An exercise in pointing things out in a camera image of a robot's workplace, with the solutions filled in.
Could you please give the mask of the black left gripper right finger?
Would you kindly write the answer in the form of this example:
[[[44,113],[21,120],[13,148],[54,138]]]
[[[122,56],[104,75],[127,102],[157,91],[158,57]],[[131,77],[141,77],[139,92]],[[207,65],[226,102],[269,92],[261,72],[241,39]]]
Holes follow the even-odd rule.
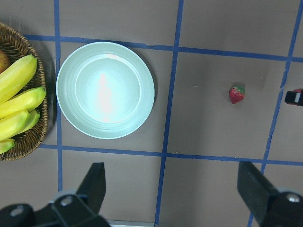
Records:
[[[301,227],[303,197],[277,189],[251,162],[239,163],[237,190],[260,227]]]

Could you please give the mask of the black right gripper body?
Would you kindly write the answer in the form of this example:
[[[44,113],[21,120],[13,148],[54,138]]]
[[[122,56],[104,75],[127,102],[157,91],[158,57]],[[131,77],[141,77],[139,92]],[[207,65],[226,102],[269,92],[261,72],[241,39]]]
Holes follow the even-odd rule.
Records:
[[[295,89],[293,91],[287,91],[285,103],[289,105],[303,105],[303,90]]]

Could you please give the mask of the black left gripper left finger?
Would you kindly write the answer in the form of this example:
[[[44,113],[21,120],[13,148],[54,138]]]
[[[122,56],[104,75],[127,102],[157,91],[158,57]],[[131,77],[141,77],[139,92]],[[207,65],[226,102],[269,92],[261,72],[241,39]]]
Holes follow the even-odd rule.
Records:
[[[106,194],[104,163],[93,163],[75,193],[64,194],[34,211],[26,203],[0,210],[2,227],[108,227],[99,215]]]

